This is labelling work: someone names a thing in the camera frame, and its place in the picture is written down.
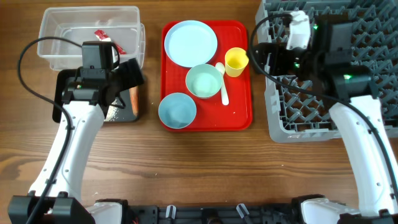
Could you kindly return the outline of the green bowl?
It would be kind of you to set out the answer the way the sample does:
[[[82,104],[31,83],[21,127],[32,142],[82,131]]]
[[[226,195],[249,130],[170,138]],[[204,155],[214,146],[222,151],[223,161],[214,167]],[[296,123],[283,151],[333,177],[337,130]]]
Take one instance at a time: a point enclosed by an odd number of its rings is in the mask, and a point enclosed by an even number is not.
[[[186,75],[185,85],[197,98],[207,99],[221,90],[223,77],[212,65],[201,64],[192,67]]]

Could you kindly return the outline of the orange carrot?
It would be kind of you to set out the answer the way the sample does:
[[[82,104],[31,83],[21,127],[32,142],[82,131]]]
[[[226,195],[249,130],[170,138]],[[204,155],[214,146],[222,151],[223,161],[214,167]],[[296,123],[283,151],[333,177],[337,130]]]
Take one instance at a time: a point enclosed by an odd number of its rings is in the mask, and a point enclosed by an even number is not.
[[[132,112],[134,116],[139,116],[139,87],[135,86],[129,89]]]

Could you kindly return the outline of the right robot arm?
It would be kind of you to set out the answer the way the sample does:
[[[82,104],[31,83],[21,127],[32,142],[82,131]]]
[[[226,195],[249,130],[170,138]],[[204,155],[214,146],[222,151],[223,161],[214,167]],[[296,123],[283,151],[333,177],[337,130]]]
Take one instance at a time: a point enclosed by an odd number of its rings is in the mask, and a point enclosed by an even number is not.
[[[282,14],[289,28],[286,44],[249,44],[257,72],[276,81],[293,73],[313,84],[338,128],[353,170],[359,207],[352,209],[323,196],[291,202],[292,223],[396,223],[397,161],[382,120],[378,89],[371,71],[352,65],[352,22],[343,15],[318,16],[303,11]]]

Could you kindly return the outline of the light blue plate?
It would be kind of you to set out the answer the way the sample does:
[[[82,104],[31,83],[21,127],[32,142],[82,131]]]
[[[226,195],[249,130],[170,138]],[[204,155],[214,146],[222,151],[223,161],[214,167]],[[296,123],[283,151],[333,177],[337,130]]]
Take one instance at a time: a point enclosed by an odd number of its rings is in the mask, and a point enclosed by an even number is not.
[[[167,31],[164,39],[166,55],[181,67],[192,68],[208,63],[217,48],[214,30],[200,21],[178,22]]]

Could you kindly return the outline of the yellow plastic cup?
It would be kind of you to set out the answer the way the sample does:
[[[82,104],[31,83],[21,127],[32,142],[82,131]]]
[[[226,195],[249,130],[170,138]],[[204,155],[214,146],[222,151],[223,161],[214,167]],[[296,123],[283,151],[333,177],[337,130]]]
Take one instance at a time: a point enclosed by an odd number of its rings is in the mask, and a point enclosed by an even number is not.
[[[230,77],[238,77],[249,63],[246,51],[239,47],[229,49],[225,56],[225,70]]]

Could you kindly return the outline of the white rice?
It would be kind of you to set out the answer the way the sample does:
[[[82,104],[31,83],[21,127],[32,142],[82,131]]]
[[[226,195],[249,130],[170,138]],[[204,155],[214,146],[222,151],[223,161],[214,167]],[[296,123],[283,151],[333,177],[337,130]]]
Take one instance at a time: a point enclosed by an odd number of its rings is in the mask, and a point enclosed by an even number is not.
[[[113,101],[113,104],[116,106],[120,106],[120,101],[118,99]],[[107,115],[104,119],[105,122],[120,122],[124,121],[124,115],[123,115],[124,109],[115,107],[115,106],[110,106],[108,108]]]

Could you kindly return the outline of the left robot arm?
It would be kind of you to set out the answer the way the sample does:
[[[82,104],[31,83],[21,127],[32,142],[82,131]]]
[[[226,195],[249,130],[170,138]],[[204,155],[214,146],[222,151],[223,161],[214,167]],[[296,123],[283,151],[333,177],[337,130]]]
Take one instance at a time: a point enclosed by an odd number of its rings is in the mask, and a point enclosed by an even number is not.
[[[136,59],[120,61],[113,42],[80,45],[83,65],[62,70],[53,105],[59,128],[39,176],[26,196],[11,198],[12,223],[134,223],[127,200],[104,199],[86,208],[81,200],[83,173],[109,107],[125,108],[121,92],[144,83]]]

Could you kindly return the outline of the light blue bowl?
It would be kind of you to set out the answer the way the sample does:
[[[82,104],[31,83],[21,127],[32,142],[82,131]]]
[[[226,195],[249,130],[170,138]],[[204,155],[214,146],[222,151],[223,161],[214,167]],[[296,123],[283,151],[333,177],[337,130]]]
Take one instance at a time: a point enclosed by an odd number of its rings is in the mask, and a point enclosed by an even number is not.
[[[166,127],[183,129],[195,120],[197,106],[187,94],[171,93],[160,102],[158,115]]]

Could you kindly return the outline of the white plastic spoon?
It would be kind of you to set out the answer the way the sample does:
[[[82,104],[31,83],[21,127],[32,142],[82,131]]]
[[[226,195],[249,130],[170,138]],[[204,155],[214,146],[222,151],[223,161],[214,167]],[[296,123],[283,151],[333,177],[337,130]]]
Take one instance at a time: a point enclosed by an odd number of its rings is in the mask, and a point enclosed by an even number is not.
[[[221,62],[217,62],[215,65],[215,68],[220,72],[221,74],[221,102],[223,105],[227,106],[229,105],[229,98],[228,98],[228,92],[226,90],[226,85],[224,82],[224,74],[225,74],[225,67]]]

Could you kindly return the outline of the clear plastic bin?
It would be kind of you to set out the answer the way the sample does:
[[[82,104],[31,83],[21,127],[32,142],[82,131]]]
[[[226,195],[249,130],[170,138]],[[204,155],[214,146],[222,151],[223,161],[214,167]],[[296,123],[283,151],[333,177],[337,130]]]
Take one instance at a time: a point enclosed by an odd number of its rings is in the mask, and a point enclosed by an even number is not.
[[[50,7],[44,12],[39,37],[61,37],[81,45],[97,41],[97,30],[104,31],[126,51],[122,62],[136,58],[143,66],[146,34],[136,6]],[[81,49],[61,40],[40,41],[37,55],[49,61],[52,70],[82,65]]]

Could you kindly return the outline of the black plastic bin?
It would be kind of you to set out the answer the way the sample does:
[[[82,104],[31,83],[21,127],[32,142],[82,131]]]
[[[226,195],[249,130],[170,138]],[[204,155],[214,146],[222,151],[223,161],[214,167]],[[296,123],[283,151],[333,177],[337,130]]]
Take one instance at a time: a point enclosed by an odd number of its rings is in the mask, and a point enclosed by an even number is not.
[[[75,76],[74,69],[62,70],[58,73],[56,88],[55,88],[54,102],[56,102],[59,105],[62,104],[62,95],[63,95],[63,91],[65,89],[66,83],[71,82],[74,79],[74,76]],[[134,114],[132,112],[129,90],[125,90],[125,91],[121,92],[121,99],[125,102],[126,107],[124,108],[124,112],[123,112],[124,121],[120,121],[120,122],[133,122],[133,121],[138,120],[139,116],[138,117],[134,116]]]

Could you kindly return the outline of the grey dishwasher rack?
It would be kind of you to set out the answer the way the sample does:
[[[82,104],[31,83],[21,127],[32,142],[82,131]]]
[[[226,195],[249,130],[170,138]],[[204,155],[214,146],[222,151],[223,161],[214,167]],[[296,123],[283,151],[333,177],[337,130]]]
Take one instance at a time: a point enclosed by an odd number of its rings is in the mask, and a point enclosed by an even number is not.
[[[255,21],[292,11],[304,11],[311,20],[320,15],[342,14],[354,21],[353,64],[371,69],[386,133],[390,138],[397,137],[397,1],[262,1]],[[264,96],[273,141],[340,138],[322,100],[290,91],[269,79]]]

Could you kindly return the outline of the red snack wrapper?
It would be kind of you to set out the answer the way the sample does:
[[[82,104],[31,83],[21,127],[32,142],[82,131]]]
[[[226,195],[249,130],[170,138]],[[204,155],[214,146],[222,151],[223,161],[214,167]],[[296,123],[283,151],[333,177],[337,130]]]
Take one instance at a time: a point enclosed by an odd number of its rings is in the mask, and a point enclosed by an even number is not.
[[[120,45],[115,43],[105,31],[98,29],[94,32],[94,34],[102,42],[113,42],[121,55],[127,54],[127,52]]]

